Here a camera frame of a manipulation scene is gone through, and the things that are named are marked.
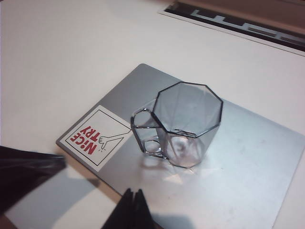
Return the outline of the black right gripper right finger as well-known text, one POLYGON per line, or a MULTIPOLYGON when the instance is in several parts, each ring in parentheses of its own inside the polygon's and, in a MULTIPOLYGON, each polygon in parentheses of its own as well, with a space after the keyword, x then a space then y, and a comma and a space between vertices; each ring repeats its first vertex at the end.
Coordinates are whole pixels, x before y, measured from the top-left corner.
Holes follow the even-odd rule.
POLYGON ((154 229, 143 191, 128 188, 112 213, 112 229, 154 229))

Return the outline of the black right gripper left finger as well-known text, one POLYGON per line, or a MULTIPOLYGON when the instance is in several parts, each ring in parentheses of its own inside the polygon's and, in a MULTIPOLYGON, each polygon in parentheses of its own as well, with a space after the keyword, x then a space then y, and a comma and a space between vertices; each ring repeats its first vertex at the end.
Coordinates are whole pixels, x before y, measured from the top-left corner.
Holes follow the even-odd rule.
POLYGON ((62 155, 1 146, 0 209, 8 210, 65 167, 65 156, 62 155))

